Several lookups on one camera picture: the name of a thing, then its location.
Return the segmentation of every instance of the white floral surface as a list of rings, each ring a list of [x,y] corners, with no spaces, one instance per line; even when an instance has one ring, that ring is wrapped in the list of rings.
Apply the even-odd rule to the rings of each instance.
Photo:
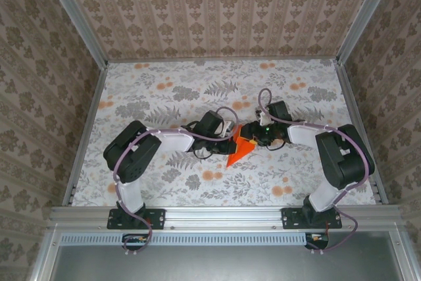
[[[116,203],[106,146],[133,120],[154,128],[178,127],[208,110],[229,106],[242,122],[255,120],[257,94],[268,87],[285,100],[294,119],[341,126],[350,123],[332,61],[212,61],[111,64],[93,125],[74,206]],[[227,111],[221,113],[232,118]],[[257,147],[226,168],[227,156],[206,161],[192,153],[154,157],[142,175],[148,206],[300,205],[320,183],[318,153],[286,145]],[[370,184],[343,204],[375,204]]]

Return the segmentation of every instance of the orange object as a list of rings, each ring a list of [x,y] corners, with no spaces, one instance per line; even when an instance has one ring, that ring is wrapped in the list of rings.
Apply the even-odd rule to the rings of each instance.
[[[239,161],[241,158],[246,156],[248,153],[252,152],[255,148],[255,145],[244,138],[239,136],[242,126],[238,127],[237,132],[234,135],[234,141],[237,143],[237,152],[235,154],[231,154],[228,156],[228,161],[226,162],[226,166],[229,167],[232,164]]]

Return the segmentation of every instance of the gray leaf pattern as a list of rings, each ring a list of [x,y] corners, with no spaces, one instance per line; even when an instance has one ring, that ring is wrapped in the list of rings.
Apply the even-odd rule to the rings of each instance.
[[[315,76],[323,80],[313,80]],[[285,100],[293,119],[332,126],[350,122],[332,61],[119,63],[109,65],[105,85],[75,206],[115,205],[102,153],[136,119],[153,128],[177,128],[229,106],[246,123],[255,120],[257,94],[269,87],[272,100]],[[220,114],[232,120],[228,111]],[[229,168],[226,161],[224,155],[199,160],[193,153],[157,153],[141,177],[142,197],[147,205],[164,206],[299,205],[323,177],[318,153],[302,145],[288,144],[276,152],[257,147]],[[343,202],[374,203],[371,187]]]

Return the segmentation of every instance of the purple cable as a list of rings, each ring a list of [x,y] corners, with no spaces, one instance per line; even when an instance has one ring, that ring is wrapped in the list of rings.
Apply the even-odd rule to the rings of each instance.
[[[127,206],[123,203],[122,197],[121,197],[121,193],[120,193],[120,189],[118,188],[118,185],[121,183],[118,175],[117,175],[117,171],[120,168],[121,162],[123,161],[123,159],[125,158],[125,156],[128,154],[128,152],[133,148],[133,146],[135,146],[142,138],[144,138],[145,136],[148,136],[149,134],[157,134],[157,133],[171,133],[171,134],[185,134],[185,135],[189,135],[189,136],[195,136],[197,138],[201,138],[204,140],[208,140],[208,141],[225,141],[230,139],[236,132],[238,129],[238,124],[239,124],[239,119],[237,116],[237,113],[235,113],[234,110],[232,110],[229,107],[220,107],[218,110],[216,110],[216,113],[218,113],[220,110],[229,110],[231,111],[234,116],[235,116],[235,128],[232,131],[232,133],[229,136],[226,136],[225,138],[208,138],[206,136],[202,136],[199,134],[195,134],[195,133],[191,133],[185,130],[181,130],[181,129],[174,129],[174,128],[167,128],[167,129],[162,129],[162,130],[149,130],[146,131],[142,134],[140,134],[134,141],[132,141],[129,146],[127,146],[127,148],[123,151],[123,154],[121,154],[120,158],[117,160],[116,165],[114,166],[114,171],[112,172],[112,178],[114,179],[115,182],[115,186],[116,186],[116,193],[117,193],[117,198],[118,198],[118,202],[120,203],[121,208],[124,210],[124,212],[126,212],[127,214],[129,214],[131,217],[134,217],[138,220],[140,220],[142,223],[144,223],[144,225],[146,225],[146,227],[148,228],[148,238],[146,240],[146,242],[137,250],[137,252],[143,251],[146,246],[149,244],[149,242],[152,239],[152,227],[151,225],[144,220],[143,218],[137,216],[136,214],[134,214],[133,212],[131,212]],[[129,251],[126,247],[127,244],[127,240],[124,242],[123,248],[126,251]]]
[[[272,100],[272,92],[268,89],[268,88],[263,88],[260,92],[259,92],[259,96],[258,96],[258,98],[257,98],[257,102],[259,103],[259,107],[262,109],[262,111],[266,114],[266,115],[268,115],[272,120],[275,120],[275,121],[278,121],[278,122],[281,122],[281,123],[286,123],[286,124],[290,124],[290,125],[301,125],[301,126],[310,126],[310,127],[313,127],[313,128],[322,128],[322,129],[324,129],[324,130],[328,130],[328,131],[332,131],[332,132],[335,132],[336,134],[339,134],[342,138],[344,138],[345,140],[347,140],[354,148],[355,148],[355,150],[357,151],[357,153],[361,156],[361,159],[362,159],[362,162],[363,162],[363,164],[364,164],[364,178],[359,182],[359,183],[357,183],[357,184],[354,184],[354,185],[352,185],[352,186],[349,186],[348,188],[346,188],[345,190],[343,190],[342,192],[341,192],[341,194],[339,194],[338,195],[338,197],[334,200],[334,202],[333,202],[333,205],[334,205],[334,208],[335,208],[335,210],[339,213],[339,214],[341,214],[341,215],[343,215],[343,216],[345,216],[345,217],[347,217],[347,218],[349,218],[349,219],[351,219],[354,223],[355,223],[355,227],[354,227],[354,229],[351,231],[351,233],[347,236],[347,237],[345,237],[343,240],[341,240],[339,243],[337,243],[336,245],[334,245],[334,246],[331,246],[331,247],[329,247],[329,248],[326,248],[325,250],[323,250],[323,251],[329,251],[329,250],[333,250],[333,249],[335,249],[335,248],[337,248],[337,247],[339,247],[340,245],[342,245],[344,242],[346,242],[356,231],[357,231],[357,228],[358,228],[358,222],[357,222],[357,220],[355,220],[355,218],[353,218],[353,217],[351,217],[350,215],[347,215],[347,214],[345,214],[344,212],[342,212],[342,211],[340,211],[336,206],[335,206],[335,204],[336,203],[338,203],[346,194],[347,194],[347,192],[349,191],[349,190],[351,190],[351,189],[354,189],[354,188],[356,188],[356,187],[358,187],[358,186],[361,186],[362,184],[364,184],[366,181],[367,181],[367,179],[368,179],[368,176],[370,175],[370,170],[369,170],[369,168],[368,168],[368,161],[367,161],[367,158],[365,157],[365,155],[364,155],[364,152],[362,151],[362,149],[358,146],[358,144],[357,143],[355,143],[355,141],[352,139],[352,138],[350,138],[347,134],[345,134],[345,133],[343,133],[343,132],[341,132],[341,131],[339,131],[339,130],[337,130],[336,128],[331,128],[330,126],[323,126],[323,125],[319,125],[319,124],[313,124],[313,123],[307,123],[307,122],[292,122],[292,121],[286,121],[286,120],[281,120],[280,118],[276,118],[275,116],[272,116],[264,107],[263,107],[263,105],[262,105],[262,93],[264,92],[264,91],[267,91],[268,93],[269,93],[269,103],[271,102],[271,100]],[[314,246],[314,245],[312,245],[312,244],[310,244],[309,243],[309,245],[311,245],[311,246],[313,246],[313,247],[315,247],[316,248],[316,250],[319,250],[319,251],[321,251],[320,249],[317,249],[317,247],[316,246]]]

